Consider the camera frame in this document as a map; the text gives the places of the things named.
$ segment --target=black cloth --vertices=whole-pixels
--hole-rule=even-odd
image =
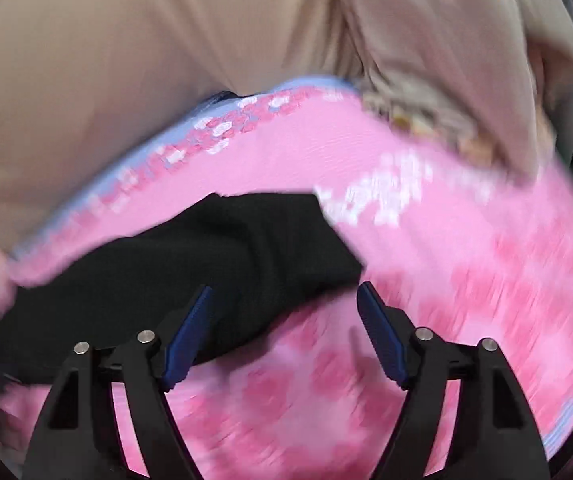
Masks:
[[[214,313],[196,359],[205,362],[298,305],[357,285],[361,270],[312,194],[211,194],[91,251],[44,286],[19,288],[0,319],[0,376],[49,384],[77,342],[122,344],[185,306],[202,284],[235,291]]]

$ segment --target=pink fabric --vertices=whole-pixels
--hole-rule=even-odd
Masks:
[[[23,258],[14,278],[44,282],[210,192],[314,189],[384,300],[446,339],[500,343],[552,454],[573,427],[573,186],[563,170],[553,164],[533,186],[516,187],[392,134],[349,91],[283,91],[245,108],[228,128],[202,121],[188,143],[151,148],[152,180],[138,183],[138,168],[122,173],[132,177],[90,200],[92,214]],[[249,110],[260,121],[236,129]],[[445,460],[457,391],[449,385],[431,471]],[[114,393],[128,463],[145,473],[122,386]],[[7,399],[27,436],[45,395],[19,388]],[[168,399],[206,480],[360,480],[404,394],[382,373],[349,292],[304,306],[268,343],[192,368]]]

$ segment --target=white floral pattern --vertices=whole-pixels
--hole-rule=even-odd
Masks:
[[[196,121],[193,126],[197,130],[204,130],[206,125],[212,120],[212,117],[202,117],[199,121]]]
[[[273,99],[271,99],[268,105],[271,108],[279,108],[282,105],[287,104],[288,102],[289,102],[288,96],[278,96],[278,97],[273,97]]]
[[[220,123],[214,127],[213,131],[211,132],[211,135],[214,137],[221,137],[222,134],[228,132],[231,129],[231,126],[233,126],[233,123],[231,123],[231,121]]]
[[[349,184],[342,199],[334,199],[332,190],[319,186],[314,192],[325,215],[334,224],[356,226],[365,209],[377,203],[379,209],[374,223],[398,226],[399,217],[410,203],[422,199],[423,183],[432,179],[433,168],[415,153],[385,154],[378,168]]]
[[[226,148],[228,145],[229,145],[229,139],[221,140],[220,142],[218,142],[217,144],[215,144],[214,147],[212,147],[211,149],[206,150],[206,153],[208,153],[209,155],[215,155],[216,153],[220,153],[221,150],[223,150],[224,148]]]
[[[173,150],[166,156],[166,160],[169,164],[176,164],[181,160],[184,160],[186,156],[186,150]]]
[[[506,180],[506,174],[500,171],[475,170],[474,168],[460,168],[447,176],[451,189],[464,188],[474,192],[475,200],[482,204],[490,202],[497,187],[497,183]]]
[[[244,97],[244,99],[242,99],[238,103],[238,108],[244,108],[245,106],[248,106],[248,105],[254,105],[257,102],[258,102],[257,96]]]

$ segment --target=beige fabric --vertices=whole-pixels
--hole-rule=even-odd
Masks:
[[[208,95],[361,73],[336,0],[0,0],[0,247]]]
[[[541,55],[534,61],[552,103],[573,82],[573,23],[561,0],[343,2],[366,66],[368,108],[396,124],[406,116],[411,130],[417,113],[430,116],[437,136],[469,160],[486,165],[499,155],[535,177],[553,152],[553,130],[528,47]]]

